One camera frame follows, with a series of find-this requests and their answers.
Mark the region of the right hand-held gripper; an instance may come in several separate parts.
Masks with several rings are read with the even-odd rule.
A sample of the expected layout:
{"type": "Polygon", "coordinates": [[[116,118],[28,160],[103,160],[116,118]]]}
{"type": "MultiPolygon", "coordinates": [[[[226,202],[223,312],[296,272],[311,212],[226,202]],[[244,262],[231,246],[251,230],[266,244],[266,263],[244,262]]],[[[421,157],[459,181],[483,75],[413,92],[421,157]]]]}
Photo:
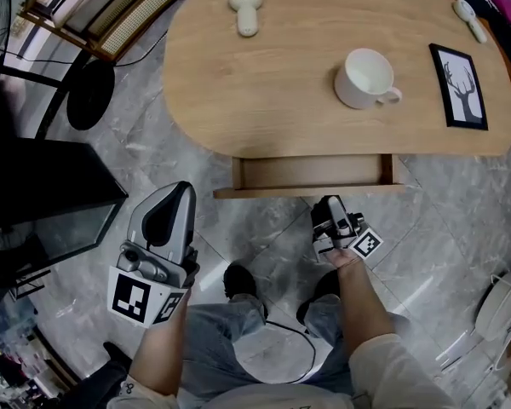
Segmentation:
{"type": "Polygon", "coordinates": [[[310,212],[313,250],[320,262],[333,249],[351,250],[362,259],[372,256],[383,239],[367,224],[361,213],[347,213],[338,196],[322,198],[310,212]]]}

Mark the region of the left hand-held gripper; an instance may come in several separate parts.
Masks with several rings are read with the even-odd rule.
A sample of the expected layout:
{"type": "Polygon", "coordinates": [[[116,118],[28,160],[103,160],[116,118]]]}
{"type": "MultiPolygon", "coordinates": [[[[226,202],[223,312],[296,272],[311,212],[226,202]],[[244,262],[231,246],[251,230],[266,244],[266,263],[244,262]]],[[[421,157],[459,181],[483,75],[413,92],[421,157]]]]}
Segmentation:
{"type": "Polygon", "coordinates": [[[196,193],[188,181],[161,187],[130,218],[128,240],[109,268],[107,309],[146,329],[171,319],[199,271],[190,244],[196,193]],[[142,246],[152,246],[149,251],[142,246]]]}

